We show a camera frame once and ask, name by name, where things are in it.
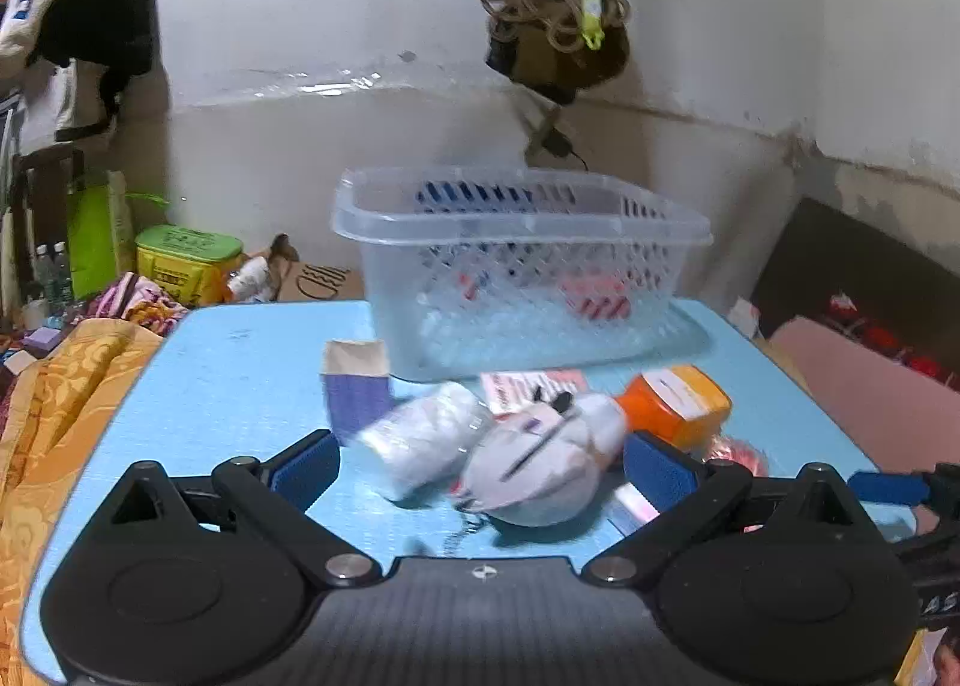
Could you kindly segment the pink white tissue pack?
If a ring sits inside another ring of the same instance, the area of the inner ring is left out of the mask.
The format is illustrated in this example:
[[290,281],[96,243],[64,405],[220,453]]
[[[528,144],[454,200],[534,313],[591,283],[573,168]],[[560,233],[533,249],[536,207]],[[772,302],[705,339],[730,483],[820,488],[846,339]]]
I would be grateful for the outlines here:
[[608,500],[607,519],[624,537],[635,533],[695,493],[714,461],[742,465],[754,477],[768,475],[763,452],[724,434],[693,449],[680,449],[652,432],[631,432],[623,444],[623,482]]

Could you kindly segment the white bandage roll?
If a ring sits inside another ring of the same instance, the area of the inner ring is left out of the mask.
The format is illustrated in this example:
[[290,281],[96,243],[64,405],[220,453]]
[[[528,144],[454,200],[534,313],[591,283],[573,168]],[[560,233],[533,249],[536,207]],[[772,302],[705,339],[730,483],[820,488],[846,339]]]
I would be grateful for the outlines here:
[[364,426],[347,452],[350,464],[377,493],[402,503],[459,475],[493,426],[493,415],[475,393],[459,383],[444,383]]

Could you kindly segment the purple white small box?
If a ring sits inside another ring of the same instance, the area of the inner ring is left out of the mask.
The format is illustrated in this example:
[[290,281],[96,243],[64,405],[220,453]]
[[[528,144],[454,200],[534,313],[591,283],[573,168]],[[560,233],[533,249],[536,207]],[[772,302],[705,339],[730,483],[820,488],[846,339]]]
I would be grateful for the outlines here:
[[327,342],[320,377],[329,429],[342,446],[394,408],[391,370],[381,340]]

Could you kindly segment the pink thank you card box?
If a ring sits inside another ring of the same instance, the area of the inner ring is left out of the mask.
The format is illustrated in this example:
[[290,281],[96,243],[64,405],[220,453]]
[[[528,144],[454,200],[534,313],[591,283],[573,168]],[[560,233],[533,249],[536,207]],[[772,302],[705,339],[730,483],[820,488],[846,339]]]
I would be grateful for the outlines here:
[[579,369],[544,369],[544,371],[483,372],[480,376],[485,404],[494,418],[524,410],[534,402],[534,393],[544,400],[553,400],[563,392],[578,393],[587,389],[586,376]]

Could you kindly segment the red cigarette box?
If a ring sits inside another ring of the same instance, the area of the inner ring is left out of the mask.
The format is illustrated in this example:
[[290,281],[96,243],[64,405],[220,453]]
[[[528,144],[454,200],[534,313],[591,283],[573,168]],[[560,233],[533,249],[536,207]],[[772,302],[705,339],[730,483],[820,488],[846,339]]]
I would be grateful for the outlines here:
[[569,310],[585,321],[624,321],[631,315],[630,287],[621,276],[568,276],[560,290]]

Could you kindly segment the pink bed sheet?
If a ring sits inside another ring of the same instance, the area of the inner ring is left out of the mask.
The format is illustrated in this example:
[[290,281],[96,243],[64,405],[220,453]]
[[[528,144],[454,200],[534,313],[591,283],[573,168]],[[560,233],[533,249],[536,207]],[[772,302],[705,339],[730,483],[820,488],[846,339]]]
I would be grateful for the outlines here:
[[771,347],[788,356],[812,397],[887,471],[958,461],[958,393],[805,317]]

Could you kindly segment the dark wooden headboard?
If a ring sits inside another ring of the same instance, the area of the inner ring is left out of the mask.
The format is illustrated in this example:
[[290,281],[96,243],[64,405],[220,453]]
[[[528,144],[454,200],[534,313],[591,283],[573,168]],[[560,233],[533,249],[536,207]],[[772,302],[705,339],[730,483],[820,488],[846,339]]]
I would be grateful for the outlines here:
[[766,337],[807,317],[958,387],[958,276],[813,198],[797,204],[750,303]]

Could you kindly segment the orange patterned blanket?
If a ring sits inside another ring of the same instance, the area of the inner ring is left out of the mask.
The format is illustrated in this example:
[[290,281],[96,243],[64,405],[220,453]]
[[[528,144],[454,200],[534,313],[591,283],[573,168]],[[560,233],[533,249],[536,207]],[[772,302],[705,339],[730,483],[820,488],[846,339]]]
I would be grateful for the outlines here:
[[114,411],[163,343],[119,319],[82,322],[21,372],[2,429],[2,681],[37,684],[21,616],[47,540]]

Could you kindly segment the floral pink cloth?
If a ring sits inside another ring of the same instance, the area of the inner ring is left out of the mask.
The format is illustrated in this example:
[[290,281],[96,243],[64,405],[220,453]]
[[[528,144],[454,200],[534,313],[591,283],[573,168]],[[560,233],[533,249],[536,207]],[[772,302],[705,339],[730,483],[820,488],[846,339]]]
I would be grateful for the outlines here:
[[89,303],[88,319],[117,319],[143,327],[160,337],[169,335],[187,309],[160,285],[137,272],[125,272]]

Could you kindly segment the white tube bottle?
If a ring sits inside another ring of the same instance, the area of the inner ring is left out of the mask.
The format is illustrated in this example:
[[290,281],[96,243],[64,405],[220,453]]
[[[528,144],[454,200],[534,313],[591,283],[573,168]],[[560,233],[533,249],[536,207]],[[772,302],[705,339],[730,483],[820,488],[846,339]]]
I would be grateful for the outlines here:
[[247,259],[224,283],[224,299],[228,303],[268,303],[274,294],[274,274],[265,255]]

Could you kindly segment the plastic water bottle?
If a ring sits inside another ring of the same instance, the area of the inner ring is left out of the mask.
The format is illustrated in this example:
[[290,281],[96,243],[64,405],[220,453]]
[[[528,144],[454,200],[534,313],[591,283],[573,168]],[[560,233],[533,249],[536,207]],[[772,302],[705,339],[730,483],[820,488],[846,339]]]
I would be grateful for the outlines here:
[[53,294],[60,312],[65,312],[73,303],[73,285],[71,285],[70,262],[68,262],[67,243],[57,241],[53,244]]

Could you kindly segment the yellow green tin box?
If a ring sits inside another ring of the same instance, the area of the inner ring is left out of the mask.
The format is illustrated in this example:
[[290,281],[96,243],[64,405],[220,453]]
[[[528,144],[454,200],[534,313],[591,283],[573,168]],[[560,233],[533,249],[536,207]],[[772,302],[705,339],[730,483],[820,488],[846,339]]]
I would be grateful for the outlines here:
[[229,234],[155,225],[135,237],[137,272],[186,308],[219,305],[244,248]]

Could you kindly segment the green paper bag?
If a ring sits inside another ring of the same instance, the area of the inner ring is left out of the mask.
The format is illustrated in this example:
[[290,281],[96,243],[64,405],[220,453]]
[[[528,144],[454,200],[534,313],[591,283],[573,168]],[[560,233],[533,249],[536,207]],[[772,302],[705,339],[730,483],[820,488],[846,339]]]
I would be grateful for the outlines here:
[[132,213],[121,171],[76,181],[68,189],[67,251],[76,298],[96,296],[135,270]]

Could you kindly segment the clear plastic basket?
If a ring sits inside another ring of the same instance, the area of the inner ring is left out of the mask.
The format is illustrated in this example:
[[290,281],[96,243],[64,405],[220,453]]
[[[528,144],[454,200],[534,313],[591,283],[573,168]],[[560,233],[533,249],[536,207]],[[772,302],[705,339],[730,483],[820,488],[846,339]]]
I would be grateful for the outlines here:
[[[347,171],[332,228],[358,246],[392,372],[417,383],[669,344],[686,259],[713,241],[703,215],[618,177],[506,166]],[[574,315],[560,282],[579,275],[621,276],[630,317]]]

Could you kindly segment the dark brown hanging bag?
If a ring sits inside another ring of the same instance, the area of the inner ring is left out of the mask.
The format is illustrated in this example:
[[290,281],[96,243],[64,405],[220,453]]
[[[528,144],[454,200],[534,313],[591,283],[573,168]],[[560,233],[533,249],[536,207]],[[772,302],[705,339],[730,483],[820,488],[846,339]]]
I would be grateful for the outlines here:
[[630,2],[602,0],[602,39],[587,44],[583,0],[478,0],[487,14],[487,64],[556,104],[615,79],[630,58]]

